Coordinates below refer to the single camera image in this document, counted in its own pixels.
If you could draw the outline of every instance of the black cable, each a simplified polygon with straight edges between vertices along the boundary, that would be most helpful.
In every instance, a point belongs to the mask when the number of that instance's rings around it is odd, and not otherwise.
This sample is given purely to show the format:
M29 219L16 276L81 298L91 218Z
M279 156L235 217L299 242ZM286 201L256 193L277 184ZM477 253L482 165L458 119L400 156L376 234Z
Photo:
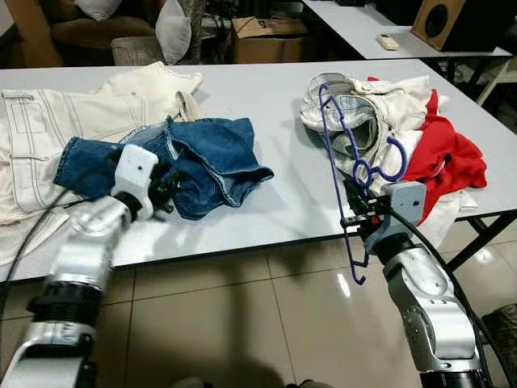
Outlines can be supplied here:
M221 23L221 38L226 37L226 27L225 27L225 20L221 15L219 15L219 22Z
M116 158L116 153L109 154L104 158L104 162L109 161L110 159L113 160L113 158ZM57 203L65 196L67 193L73 191L75 186L79 183L81 183L84 179L89 177L91 174L95 172L104 172L102 169L99 168L91 168L86 171L84 171L76 180L75 184L71 188L64 189L55 200L52 201L52 203L45 209L43 214L41 214L40 218L36 221L34 226L28 231L27 236L25 236L25 239L22 242L22 245L16 252L16 256L13 259L11 266L9 267L9 271L7 273L6 279L2 282L2 290L0 290L0 352L2 351L2 325L3 325L3 315L4 310L6 309L6 303L7 298L9 297L9 288L11 286L11 279L13 275L15 274L16 268L18 267L20 257L22 256L23 252L25 251L25 248L27 247L27 244L31 241L32 235L37 231L37 229L40 227L40 225L43 223L45 218L50 214L50 212L57 207Z
M492 338L492 335L488 332L486 329L485 324L479 319L479 317L476 315L476 313L473 311L469 300L467 299L463 289L460 286L460 283L450 270L450 268L447 266L447 263L441 256L441 254L436 250L435 247L427 240L427 238L410 222L408 222L403 216L401 216L399 213L397 213L395 210L389 208L387 209L387 214L395 217L402 225L404 225L407 229L409 229L411 232L414 233L415 236L418 237L418 239L426 246L427 249L431 252L431 254L436 258L439 265L443 268L445 273L447 273L448 277L451 279L452 284L454 285L454 291L464 308L467 310L467 315L470 318L470 321L474 328L474 335L476 336L476 344L477 344L477 350L479 351L479 357L481 361L481 366L484 369L484 372L486 374L486 377L489 379L489 383L493 385L491 379L490 379L490 371L488 370L488 365L486 364L486 358L485 358L485 352L483 350L483 344L481 342L481 338L479 336L478 329L481 330L483 335L485 336L487 342L494 350L494 353L496 357L498 358L499 364L502 367L502 370L505 374L505 377L508 381L508 384L510 384L511 388L516 388L515 383L513 382L510 374L510 369L508 368L508 365L506 364L504 358L502 357L502 354L498 350L497 346L495 345L494 339Z

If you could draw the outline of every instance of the wooden speaker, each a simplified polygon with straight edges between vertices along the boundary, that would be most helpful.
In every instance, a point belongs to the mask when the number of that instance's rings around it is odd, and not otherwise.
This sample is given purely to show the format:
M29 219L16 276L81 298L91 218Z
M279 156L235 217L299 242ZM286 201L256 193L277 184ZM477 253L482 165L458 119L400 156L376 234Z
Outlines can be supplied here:
M411 31L437 50L493 51L515 13L515 0L424 0Z

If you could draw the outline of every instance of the speaker cone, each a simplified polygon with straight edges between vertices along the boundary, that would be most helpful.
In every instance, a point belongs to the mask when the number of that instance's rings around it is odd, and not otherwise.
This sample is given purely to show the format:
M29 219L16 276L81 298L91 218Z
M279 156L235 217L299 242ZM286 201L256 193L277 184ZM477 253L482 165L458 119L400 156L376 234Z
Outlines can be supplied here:
M439 4L429 11L426 19L426 34L430 38L438 36L447 26L448 10L444 4Z

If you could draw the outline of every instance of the pile of clothes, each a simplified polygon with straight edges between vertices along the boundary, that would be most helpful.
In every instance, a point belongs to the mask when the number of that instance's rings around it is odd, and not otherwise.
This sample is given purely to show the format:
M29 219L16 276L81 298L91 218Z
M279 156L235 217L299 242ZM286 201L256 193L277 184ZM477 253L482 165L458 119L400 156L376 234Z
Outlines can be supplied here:
M272 171L253 154L249 120L204 117L191 96L201 82L201 74L179 75L157 62L115 74L92 93L2 90L0 264L14 258L63 187L73 192L59 205L109 194L116 161L110 164L106 156L124 144L158 155L162 183L175 187L171 199L192 220L219 205L240 206L270 179ZM53 209L25 253L67 218L64 209Z
M371 166L395 175L401 168L401 154L387 138L393 136L403 145L410 163L402 180L417 180L427 187L419 228L439 246L460 210L477 207L463 189L486 186L486 164L481 151L439 115L440 98L430 88L429 78L388 82L376 78L360 81L339 73L316 75L305 93L301 120L321 135L319 91L323 84L328 86L323 100L331 95L336 98L359 154ZM335 106L326 106L326 119L336 167L351 175L355 159ZM370 190L381 195L386 183L375 175Z

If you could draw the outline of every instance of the floor tile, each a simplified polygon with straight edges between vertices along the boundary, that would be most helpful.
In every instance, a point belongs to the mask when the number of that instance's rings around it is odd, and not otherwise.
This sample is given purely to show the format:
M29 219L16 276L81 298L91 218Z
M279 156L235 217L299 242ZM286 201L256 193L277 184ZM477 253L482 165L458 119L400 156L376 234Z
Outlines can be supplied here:
M297 382L420 387L400 314L381 266L362 286L351 270L274 279Z
M490 225L494 222L497 217L486 218L485 224ZM508 243L511 241L517 241L517 220L513 221L505 230L494 237L492 240L493 244Z
M97 363L98 388L124 387L131 302L103 306L97 320L92 360Z
M11 285L3 318L13 319L32 316L32 313L27 311L27 304L33 297L40 295L42 290L43 280Z
M97 325L92 360L97 363L97 387L124 386L125 355L127 348L131 302L103 306ZM2 323L2 373L19 345L31 318L17 318Z
M363 243L359 237L351 238L351 249L355 259L363 259ZM342 238L269 248L268 261L272 277L350 266Z
M224 388L292 381L271 280L134 302L128 388L188 376Z
M2 322L2 376L11 362L11 358L19 345L19 341L31 323L31 317L11 319Z
M507 388L508 382L506 381L506 377L504 376L504 372L502 371L501 365L499 364L498 358L495 356L494 351L490 346L485 346L484 349L486 363L488 364L490 376L492 377L494 386L498 388Z
M443 258L449 261L456 253ZM517 302L517 275L494 246L482 248L454 273L480 316Z
M467 221L455 222L438 250L440 253L461 251L476 237L476 230Z
M129 302L132 300L134 269L115 269L108 284L107 296L103 304ZM12 285L9 290L4 319L30 317L27 304L33 297L41 294L43 279Z
M110 305L112 303L130 302L132 300L134 284L134 268L115 268L107 284L107 295L103 300L103 304Z
M517 273L517 241L497 244L494 247L501 253L514 272Z
M135 299L269 279L267 251L245 251L137 269Z

